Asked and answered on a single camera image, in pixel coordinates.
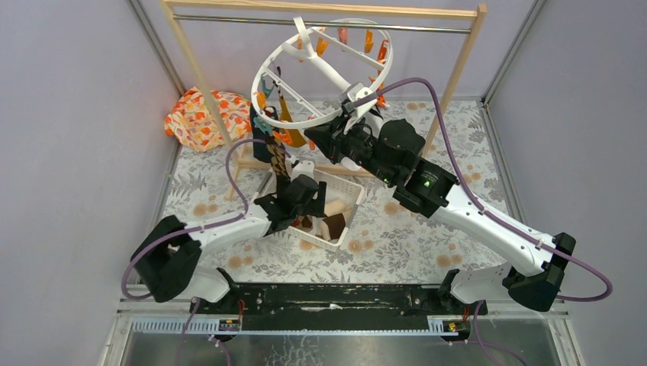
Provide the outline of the brown yellow argyle sock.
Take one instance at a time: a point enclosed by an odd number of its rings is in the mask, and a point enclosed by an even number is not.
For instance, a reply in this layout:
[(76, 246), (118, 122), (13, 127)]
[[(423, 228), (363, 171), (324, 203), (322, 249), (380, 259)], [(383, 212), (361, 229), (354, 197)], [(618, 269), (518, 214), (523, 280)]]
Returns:
[(283, 192), (291, 183), (290, 173), (286, 165), (286, 158), (288, 153), (286, 152), (285, 145), (280, 140), (277, 140), (273, 136), (265, 137), (266, 147), (269, 151), (270, 165), (275, 174), (276, 179), (276, 193), (279, 194)]

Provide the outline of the white sock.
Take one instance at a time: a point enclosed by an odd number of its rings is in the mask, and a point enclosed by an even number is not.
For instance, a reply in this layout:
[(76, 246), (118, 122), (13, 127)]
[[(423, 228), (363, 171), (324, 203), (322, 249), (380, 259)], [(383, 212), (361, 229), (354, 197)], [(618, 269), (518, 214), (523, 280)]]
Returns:
[[(358, 119), (351, 127), (348, 127), (346, 132), (349, 133), (350, 131), (363, 130), (365, 132), (370, 132), (373, 137), (378, 138), (381, 132), (381, 128), (384, 124), (385, 120), (380, 108), (374, 106), (363, 116), (361, 120)], [(350, 171), (355, 172), (360, 170), (359, 165), (345, 156), (341, 160), (341, 165), (349, 169)]]

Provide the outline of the beige brown ribbed sock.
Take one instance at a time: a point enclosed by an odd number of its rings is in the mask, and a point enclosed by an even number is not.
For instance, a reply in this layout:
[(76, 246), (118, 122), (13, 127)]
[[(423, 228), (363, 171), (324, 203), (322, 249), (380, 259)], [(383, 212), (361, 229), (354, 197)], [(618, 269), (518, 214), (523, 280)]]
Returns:
[(317, 221), (315, 236), (327, 242), (338, 242), (355, 208), (354, 205), (341, 199), (326, 203), (325, 214), (327, 216)]

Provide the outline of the white round clip hanger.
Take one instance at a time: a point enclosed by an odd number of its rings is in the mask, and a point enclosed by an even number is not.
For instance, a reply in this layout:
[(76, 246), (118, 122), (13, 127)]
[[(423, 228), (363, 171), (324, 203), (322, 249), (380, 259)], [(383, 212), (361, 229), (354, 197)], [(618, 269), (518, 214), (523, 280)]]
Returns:
[[(339, 72), (326, 60), (324, 60), (318, 50), (313, 48), (310, 38), (311, 34), (315, 34), (317, 38), (322, 41), (327, 41), (334, 46), (339, 47), (343, 52), (356, 57), (378, 71), (378, 76), (371, 85), (365, 85), (377, 94), (377, 106), (381, 95), (386, 92), (386, 87), (383, 86), (383, 82), (390, 72), (394, 58), (391, 36), (388, 31), (365, 29), (367, 31), (377, 31), (383, 36), (383, 42), (380, 52), (378, 53), (378, 58), (372, 59), (369, 56), (368, 50), (357, 50), (349, 45), (341, 44), (338, 39), (325, 34), (324, 30), (330, 27), (306, 27), (303, 23), (303, 19), (300, 17), (294, 18), (293, 21), (295, 22), (295, 27), (298, 33), (287, 39), (280, 47), (277, 47), (277, 49), (275, 49), (275, 51), (266, 58), (254, 77), (252, 85), (252, 106), (256, 109), (258, 117), (276, 128), (282, 128), (284, 130), (304, 130), (308, 127), (316, 127), (321, 124), (331, 122), (335, 117), (342, 114), (341, 106), (329, 114), (322, 114), (313, 105), (311, 105), (305, 97), (298, 94), (282, 77), (278, 75), (278, 71), (273, 68), (276, 57), (285, 53), (296, 60), (304, 60), (305, 62), (310, 63), (319, 72), (320, 76), (323, 76), (325, 79), (332, 82), (341, 92), (344, 92), (349, 86), (353, 85), (343, 78), (341, 74), (339, 74)], [(360, 23), (377, 24), (374, 21), (361, 18), (344, 18), (335, 21), (359, 21)], [(269, 94), (266, 93), (264, 87), (265, 77), (271, 78), (275, 87), (292, 95), (297, 103), (312, 112), (313, 117), (309, 120), (298, 122), (285, 122), (266, 115), (264, 112), (266, 105), (263, 102), (267, 99)]]

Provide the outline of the navy blue patterned sock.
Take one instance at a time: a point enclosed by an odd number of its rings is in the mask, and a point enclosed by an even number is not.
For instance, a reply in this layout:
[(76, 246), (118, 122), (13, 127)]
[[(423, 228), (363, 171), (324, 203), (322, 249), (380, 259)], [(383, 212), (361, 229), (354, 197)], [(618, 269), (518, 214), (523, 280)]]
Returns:
[(253, 157), (260, 162), (270, 163), (273, 154), (269, 151), (269, 145), (266, 142), (276, 145), (275, 137), (270, 136), (259, 127), (258, 121), (262, 122), (262, 120), (258, 119), (258, 113), (252, 105), (249, 106), (249, 118), (253, 139), (261, 140), (261, 143), (253, 142)]

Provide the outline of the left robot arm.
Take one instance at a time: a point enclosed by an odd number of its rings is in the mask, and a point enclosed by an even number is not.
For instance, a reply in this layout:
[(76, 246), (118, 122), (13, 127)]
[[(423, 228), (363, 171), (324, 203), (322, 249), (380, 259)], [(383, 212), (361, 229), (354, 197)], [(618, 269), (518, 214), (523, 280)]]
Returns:
[(206, 300), (218, 313), (237, 302), (233, 280), (222, 270), (199, 266), (208, 250), (280, 233), (305, 216), (323, 217), (327, 183), (299, 175), (275, 193), (255, 199), (239, 213), (209, 223), (184, 223), (164, 217), (131, 256), (124, 273), (135, 271), (148, 289), (147, 297), (165, 303), (179, 295)]

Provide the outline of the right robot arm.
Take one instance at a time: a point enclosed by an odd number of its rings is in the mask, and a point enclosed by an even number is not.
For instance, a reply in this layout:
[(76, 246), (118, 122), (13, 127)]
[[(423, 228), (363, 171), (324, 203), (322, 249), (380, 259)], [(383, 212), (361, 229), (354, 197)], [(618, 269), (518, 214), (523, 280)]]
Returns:
[(369, 124), (346, 127), (337, 117), (309, 127), (305, 136), (331, 162), (344, 158), (393, 188), (394, 199), (409, 211), (442, 221), (470, 235), (504, 259), (502, 265), (450, 271), (437, 302), (456, 314), (480, 300), (511, 299), (538, 312), (550, 310), (558, 296), (575, 239), (566, 233), (541, 233), (472, 200), (466, 184), (421, 156), (425, 140), (405, 119), (385, 122), (378, 132)]

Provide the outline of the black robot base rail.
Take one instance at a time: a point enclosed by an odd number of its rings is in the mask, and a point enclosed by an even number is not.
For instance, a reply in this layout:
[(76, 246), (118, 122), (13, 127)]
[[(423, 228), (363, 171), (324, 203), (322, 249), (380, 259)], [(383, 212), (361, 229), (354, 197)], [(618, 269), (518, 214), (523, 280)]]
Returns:
[(231, 315), (244, 331), (424, 331), (437, 317), (460, 323), (488, 313), (464, 304), (446, 285), (230, 282), (215, 302), (192, 304), (199, 315)]

